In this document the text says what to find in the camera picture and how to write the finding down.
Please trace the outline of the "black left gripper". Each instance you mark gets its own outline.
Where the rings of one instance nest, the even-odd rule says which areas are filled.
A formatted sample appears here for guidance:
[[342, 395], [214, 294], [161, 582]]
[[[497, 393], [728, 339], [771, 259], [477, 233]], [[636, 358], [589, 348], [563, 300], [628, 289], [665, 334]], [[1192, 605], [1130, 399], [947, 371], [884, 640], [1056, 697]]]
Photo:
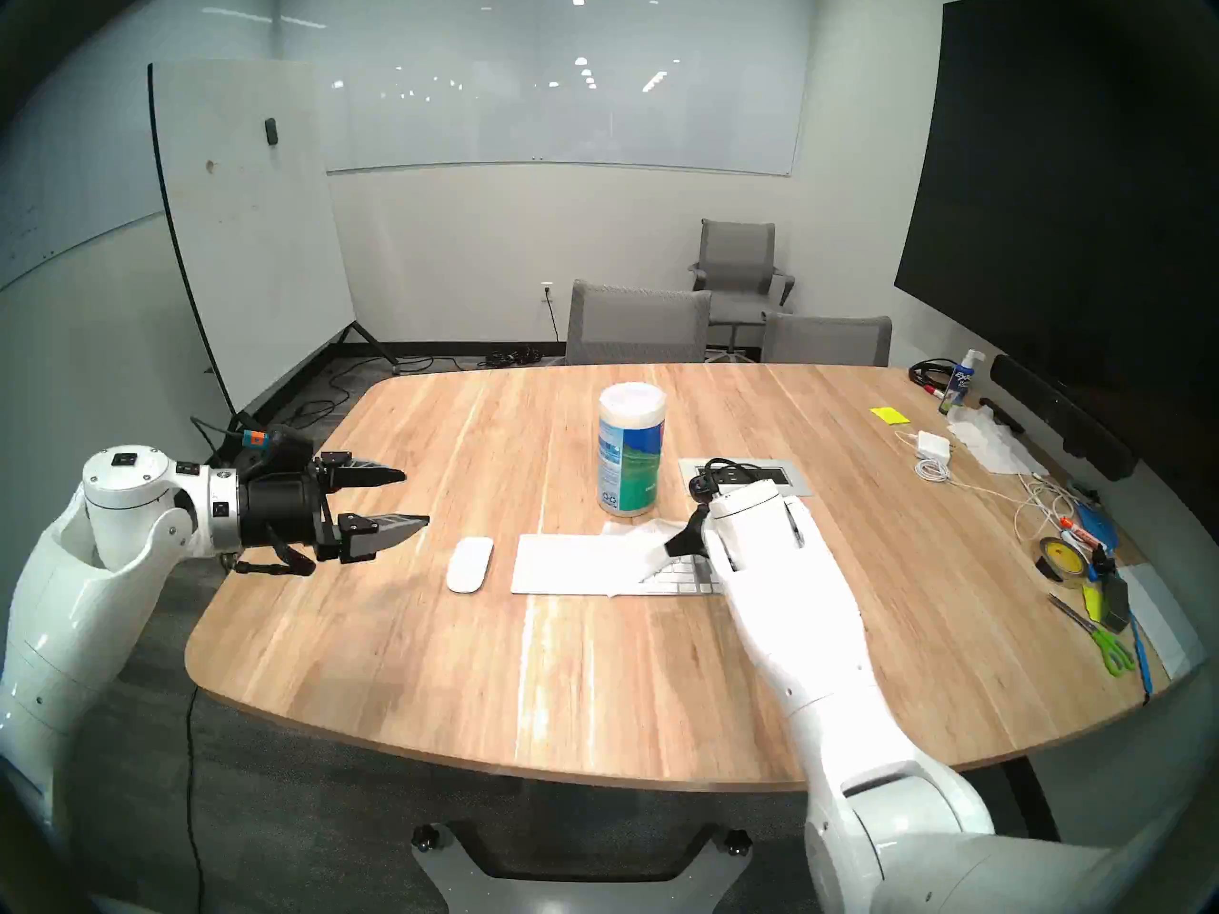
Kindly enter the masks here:
[[430, 515], [329, 512], [329, 494], [403, 483], [403, 470], [352, 453], [265, 453], [239, 475], [243, 548], [269, 547], [280, 563], [371, 562], [421, 533]]

